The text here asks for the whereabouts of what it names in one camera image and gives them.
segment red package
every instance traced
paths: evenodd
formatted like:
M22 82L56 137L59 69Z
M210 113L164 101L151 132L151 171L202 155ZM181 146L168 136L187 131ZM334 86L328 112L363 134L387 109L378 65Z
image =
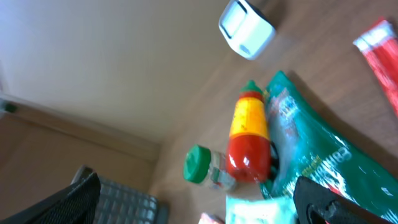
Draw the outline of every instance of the red package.
M398 42L384 18L354 41L365 56L398 117Z
M202 213L200 216L199 224L224 224L224 222L213 215Z

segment green bottle cap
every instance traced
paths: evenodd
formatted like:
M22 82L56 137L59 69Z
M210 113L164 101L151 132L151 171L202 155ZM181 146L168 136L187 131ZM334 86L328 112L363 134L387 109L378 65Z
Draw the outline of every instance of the green bottle cap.
M241 89L241 93L245 91L256 91L262 94L262 90L256 85L253 80L249 80L246 86Z
M206 177L211 161L211 152L208 148L194 145L187 153L184 163L184 179L200 184Z

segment green plastic bag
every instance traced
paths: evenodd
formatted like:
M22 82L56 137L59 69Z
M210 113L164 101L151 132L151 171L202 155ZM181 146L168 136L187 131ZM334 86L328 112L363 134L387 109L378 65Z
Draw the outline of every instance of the green plastic bag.
M333 130L278 72L267 87L269 132L279 156L264 198L292 196L297 178L311 178L380 217L398 223L398 181Z

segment red bottle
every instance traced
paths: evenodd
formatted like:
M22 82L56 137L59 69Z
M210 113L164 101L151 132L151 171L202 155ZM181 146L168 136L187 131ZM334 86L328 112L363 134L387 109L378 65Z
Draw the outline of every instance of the red bottle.
M242 182L264 182L271 169L262 91L253 80L241 90L229 132L227 171Z

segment white packet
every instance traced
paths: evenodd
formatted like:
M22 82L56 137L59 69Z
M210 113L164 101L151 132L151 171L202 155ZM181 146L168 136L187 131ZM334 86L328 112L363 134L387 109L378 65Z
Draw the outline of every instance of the white packet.
M226 224L296 223L294 201L290 197L248 201L227 196Z

